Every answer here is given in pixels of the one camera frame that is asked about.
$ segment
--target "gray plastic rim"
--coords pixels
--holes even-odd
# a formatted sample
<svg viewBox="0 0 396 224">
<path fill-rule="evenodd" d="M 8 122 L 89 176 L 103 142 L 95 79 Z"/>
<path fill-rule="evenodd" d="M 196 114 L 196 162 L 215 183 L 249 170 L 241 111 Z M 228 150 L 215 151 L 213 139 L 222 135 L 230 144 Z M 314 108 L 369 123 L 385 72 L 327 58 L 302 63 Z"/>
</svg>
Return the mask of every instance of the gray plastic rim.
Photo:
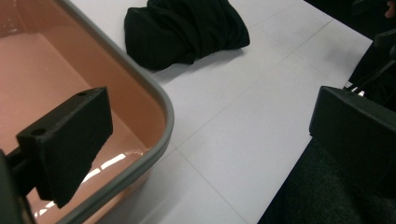
<svg viewBox="0 0 396 224">
<path fill-rule="evenodd" d="M 98 42 L 100 42 L 100 44 L 102 44 L 106 50 L 126 69 L 134 69 L 140 75 L 135 78 L 140 79 L 143 84 L 146 84 L 145 87 L 150 89 L 151 93 L 155 94 L 162 100 L 160 103 L 165 109 L 165 128 L 163 136 L 157 144 L 142 158 L 125 169 L 101 189 L 96 191 L 90 198 L 58 222 L 82 223 L 118 193 L 131 186 L 138 177 L 145 173 L 156 161 L 160 159 L 169 145 L 174 127 L 175 115 L 168 95 L 162 87 L 160 87 L 159 84 L 146 73 L 145 70 L 143 70 L 131 57 L 122 51 L 111 39 L 109 39 L 92 21 L 90 21 L 75 5 L 73 5 L 73 3 L 69 0 L 56 0 L 55 2 L 81 26 L 87 29 L 89 34 L 98 40 Z"/>
</svg>

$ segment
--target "screw hole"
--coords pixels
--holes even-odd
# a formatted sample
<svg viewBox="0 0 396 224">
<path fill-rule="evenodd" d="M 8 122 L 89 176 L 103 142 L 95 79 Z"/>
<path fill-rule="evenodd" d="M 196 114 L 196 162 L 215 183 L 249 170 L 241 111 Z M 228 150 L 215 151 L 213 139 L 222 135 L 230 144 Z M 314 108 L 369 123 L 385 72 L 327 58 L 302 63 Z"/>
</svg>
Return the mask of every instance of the screw hole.
<svg viewBox="0 0 396 224">
<path fill-rule="evenodd" d="M 45 133 L 46 131 L 47 130 L 45 130 L 45 129 L 36 129 L 36 130 L 32 131 L 32 135 L 39 136 L 39 135 Z"/>
</svg>

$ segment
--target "white tabletop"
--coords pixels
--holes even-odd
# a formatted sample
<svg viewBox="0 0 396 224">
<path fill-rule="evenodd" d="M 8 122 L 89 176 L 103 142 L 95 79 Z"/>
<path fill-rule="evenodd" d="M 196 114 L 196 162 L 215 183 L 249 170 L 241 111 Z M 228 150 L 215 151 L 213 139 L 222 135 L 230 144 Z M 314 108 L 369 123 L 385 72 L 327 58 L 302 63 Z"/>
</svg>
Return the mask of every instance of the white tabletop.
<svg viewBox="0 0 396 224">
<path fill-rule="evenodd" d="M 120 48 L 128 7 L 72 0 Z M 250 46 L 148 73 L 176 123 L 148 181 L 102 223 L 257 223 L 310 140 L 320 86 L 341 88 L 371 41 L 303 0 L 231 0 Z"/>
</svg>

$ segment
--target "table surface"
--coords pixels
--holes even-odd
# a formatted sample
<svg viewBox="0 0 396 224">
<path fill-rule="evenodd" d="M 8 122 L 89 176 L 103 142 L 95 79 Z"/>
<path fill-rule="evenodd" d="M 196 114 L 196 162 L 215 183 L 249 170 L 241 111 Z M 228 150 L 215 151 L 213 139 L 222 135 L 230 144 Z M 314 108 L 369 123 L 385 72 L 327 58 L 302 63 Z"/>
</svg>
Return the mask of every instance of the table surface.
<svg viewBox="0 0 396 224">
<path fill-rule="evenodd" d="M 121 49 L 143 0 L 71 0 Z M 320 86 L 341 88 L 371 44 L 303 0 L 230 0 L 251 44 L 146 71 L 175 109 L 147 182 L 101 223 L 257 223 L 310 140 Z"/>
</svg>

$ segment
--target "black cloth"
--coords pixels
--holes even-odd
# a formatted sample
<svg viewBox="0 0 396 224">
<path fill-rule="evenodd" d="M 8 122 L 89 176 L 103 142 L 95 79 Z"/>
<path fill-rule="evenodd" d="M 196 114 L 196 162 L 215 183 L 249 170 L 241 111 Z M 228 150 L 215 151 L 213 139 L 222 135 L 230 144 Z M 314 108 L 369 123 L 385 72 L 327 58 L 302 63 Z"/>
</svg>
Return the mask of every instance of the black cloth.
<svg viewBox="0 0 396 224">
<path fill-rule="evenodd" d="M 227 0 L 148 0 L 147 7 L 128 9 L 124 30 L 127 53 L 153 70 L 250 43 Z"/>
</svg>

